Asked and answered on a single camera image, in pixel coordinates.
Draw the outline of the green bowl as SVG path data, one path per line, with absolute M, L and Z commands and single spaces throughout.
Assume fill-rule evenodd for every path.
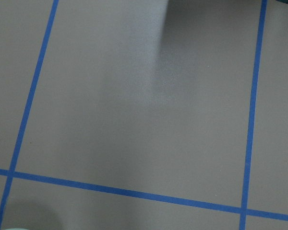
M 9 228 L 9 229 L 4 229 L 4 230 L 28 230 L 24 228 Z

